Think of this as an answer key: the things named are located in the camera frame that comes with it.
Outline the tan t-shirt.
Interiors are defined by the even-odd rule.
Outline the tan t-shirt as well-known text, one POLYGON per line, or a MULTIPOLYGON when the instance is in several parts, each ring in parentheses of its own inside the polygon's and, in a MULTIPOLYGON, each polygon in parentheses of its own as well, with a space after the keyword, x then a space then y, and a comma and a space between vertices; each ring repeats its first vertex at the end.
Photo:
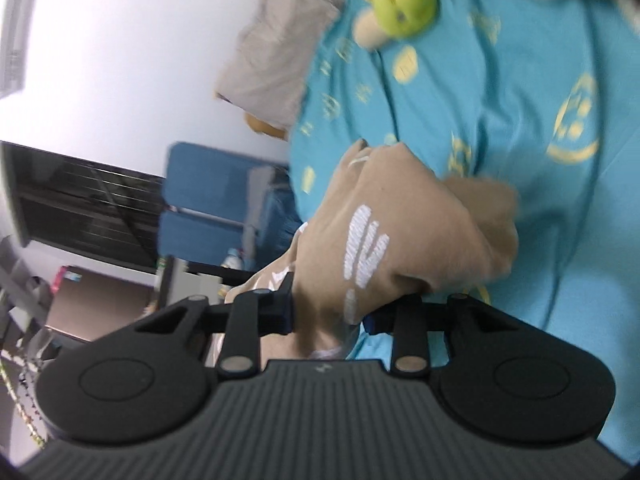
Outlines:
POLYGON ((343 359, 357 327, 415 292, 455 292, 509 274, 518 194, 488 178, 440 180, 405 144, 359 140, 285 253, 231 289, 278 289, 294 275, 294 330, 260 340, 262 362, 343 359))

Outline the pink lidded container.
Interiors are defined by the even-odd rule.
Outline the pink lidded container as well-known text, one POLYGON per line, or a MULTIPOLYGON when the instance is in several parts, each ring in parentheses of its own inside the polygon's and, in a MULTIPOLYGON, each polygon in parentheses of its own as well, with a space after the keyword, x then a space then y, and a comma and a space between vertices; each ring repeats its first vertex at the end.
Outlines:
POLYGON ((67 266, 61 266, 58 269, 58 273, 55 274, 54 280, 51 283, 51 292, 53 295, 56 295, 58 293, 58 290, 62 285, 62 281, 65 278, 66 271, 67 271, 67 266))

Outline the dark window with grille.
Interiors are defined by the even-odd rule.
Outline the dark window with grille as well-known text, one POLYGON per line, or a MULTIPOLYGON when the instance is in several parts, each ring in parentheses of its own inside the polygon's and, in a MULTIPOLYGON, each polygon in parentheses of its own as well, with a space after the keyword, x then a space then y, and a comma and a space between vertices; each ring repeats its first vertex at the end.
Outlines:
POLYGON ((161 177, 9 142, 1 144, 1 174, 21 246, 154 271, 161 177))

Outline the grey pillow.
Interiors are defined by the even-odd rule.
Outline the grey pillow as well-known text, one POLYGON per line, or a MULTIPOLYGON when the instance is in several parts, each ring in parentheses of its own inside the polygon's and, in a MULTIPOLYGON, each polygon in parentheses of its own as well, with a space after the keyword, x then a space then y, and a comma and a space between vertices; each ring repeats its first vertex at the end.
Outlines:
POLYGON ((217 80, 216 97, 288 132, 302 105, 314 51, 343 3, 259 0, 217 80))

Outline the brown refrigerator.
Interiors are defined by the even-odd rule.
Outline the brown refrigerator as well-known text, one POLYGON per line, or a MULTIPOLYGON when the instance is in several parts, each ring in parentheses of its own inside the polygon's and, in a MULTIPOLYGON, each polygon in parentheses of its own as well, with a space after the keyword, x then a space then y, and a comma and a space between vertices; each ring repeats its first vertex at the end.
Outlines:
POLYGON ((78 266, 68 266, 47 317, 47 328, 93 341, 141 318, 153 289, 78 266))

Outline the white table with black legs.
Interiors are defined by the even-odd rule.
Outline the white table with black legs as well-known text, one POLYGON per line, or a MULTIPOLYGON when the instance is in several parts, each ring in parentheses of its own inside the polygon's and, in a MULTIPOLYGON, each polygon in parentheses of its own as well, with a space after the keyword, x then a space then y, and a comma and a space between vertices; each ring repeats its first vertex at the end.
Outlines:
POLYGON ((203 296, 210 304, 220 304, 230 289, 252 276, 253 272, 245 270, 242 262, 212 266, 174 256, 160 257, 148 311, 155 312, 190 296, 203 296))

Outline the blue chair near wall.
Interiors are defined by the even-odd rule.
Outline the blue chair near wall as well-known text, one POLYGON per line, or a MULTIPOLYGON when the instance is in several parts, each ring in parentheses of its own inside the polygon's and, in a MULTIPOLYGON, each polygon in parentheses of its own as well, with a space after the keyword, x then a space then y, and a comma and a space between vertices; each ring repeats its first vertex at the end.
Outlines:
POLYGON ((247 174, 259 166, 277 168, 262 206, 259 229, 273 224, 289 224, 296 229, 300 220, 288 167, 186 142, 174 144, 167 155, 162 189, 164 211, 184 212, 243 227, 247 210, 247 174))

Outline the blue chair behind table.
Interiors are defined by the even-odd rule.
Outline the blue chair behind table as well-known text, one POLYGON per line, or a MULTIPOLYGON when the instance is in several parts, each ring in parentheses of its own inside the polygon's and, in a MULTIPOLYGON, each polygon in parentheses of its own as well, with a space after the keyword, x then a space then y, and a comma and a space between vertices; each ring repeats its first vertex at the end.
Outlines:
POLYGON ((230 250, 250 260, 242 226, 171 210, 160 215, 160 256, 219 266, 230 250))

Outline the small white plush toy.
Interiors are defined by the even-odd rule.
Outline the small white plush toy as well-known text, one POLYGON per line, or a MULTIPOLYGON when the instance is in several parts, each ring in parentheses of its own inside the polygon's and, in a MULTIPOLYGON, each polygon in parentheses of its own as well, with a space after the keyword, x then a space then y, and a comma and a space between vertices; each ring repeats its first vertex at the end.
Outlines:
POLYGON ((221 263, 221 266, 226 269, 243 271, 244 261, 242 250, 238 248, 230 248, 227 255, 224 257, 224 261, 221 263))

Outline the teal patterned bed sheet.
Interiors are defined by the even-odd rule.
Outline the teal patterned bed sheet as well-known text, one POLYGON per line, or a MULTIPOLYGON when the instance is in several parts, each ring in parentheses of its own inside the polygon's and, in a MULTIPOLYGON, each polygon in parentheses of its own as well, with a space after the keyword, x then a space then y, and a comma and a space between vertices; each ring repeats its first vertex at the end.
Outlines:
POLYGON ((300 218, 352 142, 405 143, 439 176, 520 196, 511 275, 477 296, 598 356, 616 380, 601 441, 639 458, 639 39, 608 0, 439 0, 378 53, 346 0, 291 133, 300 218))

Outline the green and beige plush toy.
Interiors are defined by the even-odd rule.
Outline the green and beige plush toy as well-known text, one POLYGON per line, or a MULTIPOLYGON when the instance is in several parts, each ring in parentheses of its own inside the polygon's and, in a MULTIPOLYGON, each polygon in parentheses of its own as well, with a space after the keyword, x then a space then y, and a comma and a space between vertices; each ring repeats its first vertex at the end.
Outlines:
POLYGON ((358 47, 378 50, 391 41, 426 32, 437 18, 438 0, 366 0, 352 24, 358 47))

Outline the grey cloth on chair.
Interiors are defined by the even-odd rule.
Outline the grey cloth on chair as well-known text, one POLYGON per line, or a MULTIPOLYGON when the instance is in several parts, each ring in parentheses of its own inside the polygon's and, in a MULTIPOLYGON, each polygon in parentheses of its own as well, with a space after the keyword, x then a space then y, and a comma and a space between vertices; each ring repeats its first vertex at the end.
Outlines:
POLYGON ((254 264, 262 206, 276 172, 275 166, 259 166, 251 169, 247 174, 247 210, 242 234, 242 251, 246 270, 250 270, 254 264))

